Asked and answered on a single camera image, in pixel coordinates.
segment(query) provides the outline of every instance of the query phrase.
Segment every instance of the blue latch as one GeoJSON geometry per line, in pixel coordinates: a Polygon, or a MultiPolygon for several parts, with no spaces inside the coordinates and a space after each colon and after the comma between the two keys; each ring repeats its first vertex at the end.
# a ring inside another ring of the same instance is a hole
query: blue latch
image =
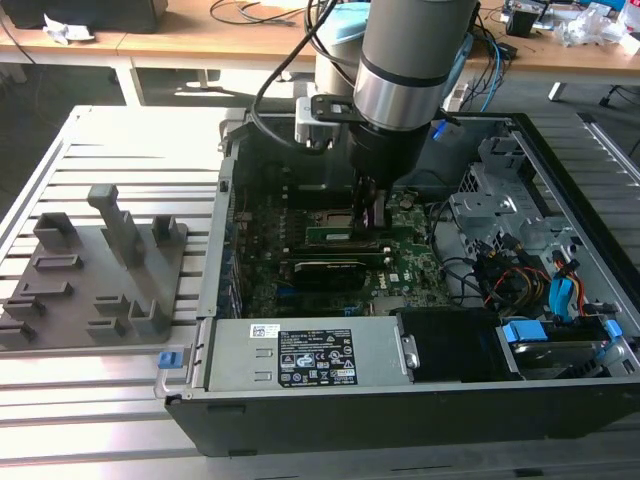
{"type": "Polygon", "coordinates": [[[162,352],[158,355],[158,368],[160,370],[182,368],[182,357],[182,352],[162,352]]]}
{"type": "Polygon", "coordinates": [[[433,134],[433,139],[437,140],[438,137],[440,135],[442,135],[442,132],[444,132],[444,130],[447,128],[447,121],[446,120],[441,120],[440,123],[438,124],[438,126],[436,127],[436,131],[433,134]]]}
{"type": "Polygon", "coordinates": [[[611,337],[611,340],[615,340],[622,336],[622,329],[615,320],[607,320],[604,322],[604,328],[611,337]]]}
{"type": "Polygon", "coordinates": [[[568,278],[556,277],[549,288],[549,309],[563,321],[571,323],[569,302],[573,295],[573,282],[568,278]]]}
{"type": "Polygon", "coordinates": [[[512,320],[502,327],[507,342],[544,342],[548,340],[539,320],[512,320]]]}
{"type": "Polygon", "coordinates": [[[360,309],[358,307],[344,307],[344,316],[353,317],[358,314],[360,309]]]}

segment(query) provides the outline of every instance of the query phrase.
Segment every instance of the black box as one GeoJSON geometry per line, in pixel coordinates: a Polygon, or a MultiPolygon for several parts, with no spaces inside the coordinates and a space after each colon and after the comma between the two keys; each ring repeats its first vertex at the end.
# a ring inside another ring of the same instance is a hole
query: black box
{"type": "Polygon", "coordinates": [[[525,12],[514,9],[507,23],[507,35],[527,38],[531,34],[531,28],[538,17],[540,17],[539,12],[525,12]]]}
{"type": "Polygon", "coordinates": [[[416,382],[490,382],[515,380],[496,328],[495,312],[473,308],[408,308],[398,313],[403,334],[415,339],[420,366],[416,382]]]}
{"type": "Polygon", "coordinates": [[[91,30],[153,33],[167,9],[167,0],[3,0],[16,28],[41,28],[44,15],[91,30]]]}

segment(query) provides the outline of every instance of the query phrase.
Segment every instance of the motherboard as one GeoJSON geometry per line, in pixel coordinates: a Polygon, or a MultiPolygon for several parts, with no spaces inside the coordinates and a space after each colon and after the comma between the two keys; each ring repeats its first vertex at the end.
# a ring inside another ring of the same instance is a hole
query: motherboard
{"type": "Polygon", "coordinates": [[[366,237],[349,209],[295,209],[286,195],[248,205],[242,193],[235,205],[232,316],[381,316],[450,303],[427,242],[430,205],[417,193],[392,194],[392,228],[366,237]]]}

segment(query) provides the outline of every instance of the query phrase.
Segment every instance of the warning label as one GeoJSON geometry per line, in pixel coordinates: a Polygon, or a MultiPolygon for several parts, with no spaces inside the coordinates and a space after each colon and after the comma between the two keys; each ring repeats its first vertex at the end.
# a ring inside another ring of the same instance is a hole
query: warning label
{"type": "Polygon", "coordinates": [[[283,387],[358,384],[351,330],[281,331],[278,355],[283,387]]]}

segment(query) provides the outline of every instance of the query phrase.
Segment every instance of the barcode sticker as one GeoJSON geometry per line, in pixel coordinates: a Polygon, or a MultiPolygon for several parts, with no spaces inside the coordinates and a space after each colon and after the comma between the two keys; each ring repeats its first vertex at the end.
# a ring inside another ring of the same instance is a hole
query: barcode sticker
{"type": "Polygon", "coordinates": [[[251,324],[249,338],[278,338],[279,323],[251,324]]]}

